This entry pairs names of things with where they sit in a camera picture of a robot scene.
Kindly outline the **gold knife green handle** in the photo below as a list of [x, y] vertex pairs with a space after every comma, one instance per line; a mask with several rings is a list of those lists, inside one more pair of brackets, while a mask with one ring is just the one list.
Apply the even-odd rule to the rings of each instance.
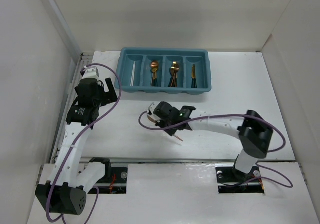
[[191, 72], [191, 78], [192, 78], [192, 80], [191, 80], [191, 87], [192, 87], [192, 88], [196, 88], [196, 85], [195, 85], [195, 75], [194, 75], [194, 72], [193, 72], [193, 71]]
[[196, 79], [196, 67], [195, 67], [195, 64], [192, 65], [191, 78], [192, 78], [191, 87], [196, 89], [197, 88], [197, 79]]

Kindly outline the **copper slotted spoon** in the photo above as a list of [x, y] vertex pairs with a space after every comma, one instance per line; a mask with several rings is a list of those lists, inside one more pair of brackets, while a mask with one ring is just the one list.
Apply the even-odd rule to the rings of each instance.
[[159, 62], [157, 60], [153, 60], [150, 63], [150, 68], [151, 68], [151, 70], [157, 71], [159, 69]]

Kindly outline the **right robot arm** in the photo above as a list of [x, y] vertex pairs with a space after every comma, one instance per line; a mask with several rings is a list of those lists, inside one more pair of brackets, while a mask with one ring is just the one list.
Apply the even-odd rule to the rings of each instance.
[[183, 106], [177, 109], [167, 102], [151, 104], [147, 117], [161, 129], [184, 123], [178, 127], [166, 130], [173, 136], [177, 131], [208, 131], [236, 138], [242, 145], [242, 150], [237, 156], [232, 167], [232, 177], [243, 181], [250, 175], [258, 160], [265, 159], [269, 150], [273, 129], [267, 125], [262, 117], [253, 110], [248, 110], [244, 120], [236, 121], [233, 117], [214, 118], [209, 112], [200, 111], [194, 106]]

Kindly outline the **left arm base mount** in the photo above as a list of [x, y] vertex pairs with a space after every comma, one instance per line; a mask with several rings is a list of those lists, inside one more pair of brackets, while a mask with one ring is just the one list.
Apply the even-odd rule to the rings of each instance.
[[128, 166], [121, 163], [112, 163], [108, 158], [94, 157], [91, 163], [101, 163], [105, 167], [105, 175], [97, 181], [95, 186], [100, 194], [122, 195], [127, 193]]

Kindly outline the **gold spoon green handle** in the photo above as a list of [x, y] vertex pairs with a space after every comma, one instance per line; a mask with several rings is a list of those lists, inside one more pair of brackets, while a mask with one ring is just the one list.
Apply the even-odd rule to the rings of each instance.
[[158, 87], [157, 69], [156, 68], [152, 68], [151, 72], [152, 72], [151, 86], [152, 87]]

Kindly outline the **rose gold fork green handle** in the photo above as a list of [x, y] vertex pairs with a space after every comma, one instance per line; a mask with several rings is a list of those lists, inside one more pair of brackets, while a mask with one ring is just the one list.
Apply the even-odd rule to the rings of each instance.
[[178, 84], [177, 84], [177, 73], [175, 73], [174, 77], [173, 77], [173, 84], [172, 87], [177, 88]]

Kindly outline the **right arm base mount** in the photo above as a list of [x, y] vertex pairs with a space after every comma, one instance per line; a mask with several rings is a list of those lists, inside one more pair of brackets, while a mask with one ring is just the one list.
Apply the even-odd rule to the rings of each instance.
[[264, 194], [260, 169], [254, 166], [249, 174], [242, 173], [232, 166], [215, 168], [219, 194]]

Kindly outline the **rose gold fork all metal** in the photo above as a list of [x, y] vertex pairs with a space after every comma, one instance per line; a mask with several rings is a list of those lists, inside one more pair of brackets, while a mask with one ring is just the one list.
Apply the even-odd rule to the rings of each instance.
[[169, 87], [175, 87], [175, 79], [176, 79], [176, 68], [171, 67], [170, 68], [170, 74], [171, 74], [171, 79], [170, 79], [170, 84]]

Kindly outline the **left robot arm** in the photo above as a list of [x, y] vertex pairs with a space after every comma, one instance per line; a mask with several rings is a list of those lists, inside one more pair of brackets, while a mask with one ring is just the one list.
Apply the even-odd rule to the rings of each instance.
[[47, 214], [79, 216], [94, 185], [98, 181], [107, 182], [112, 176], [110, 161], [100, 157], [93, 158], [84, 171], [78, 171], [88, 137], [102, 119], [100, 107], [119, 102], [112, 80], [83, 78], [75, 91], [77, 97], [67, 113], [64, 139], [55, 166], [46, 184], [39, 184], [35, 191]]

